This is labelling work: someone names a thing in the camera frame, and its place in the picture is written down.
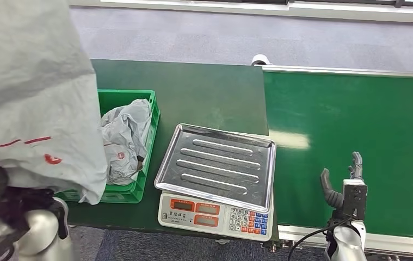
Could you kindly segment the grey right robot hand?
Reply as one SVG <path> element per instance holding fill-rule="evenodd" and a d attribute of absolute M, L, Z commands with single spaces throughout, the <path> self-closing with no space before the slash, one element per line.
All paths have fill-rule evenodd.
<path fill-rule="evenodd" d="M 362 176 L 362 156 L 358 151 L 352 152 L 352 164 L 348 166 L 349 179 L 348 185 L 365 185 L 365 181 Z M 344 196 L 340 192 L 335 191 L 330 182 L 329 170 L 324 168 L 320 174 L 320 185 L 324 194 L 325 202 L 336 209 L 343 206 Z"/>

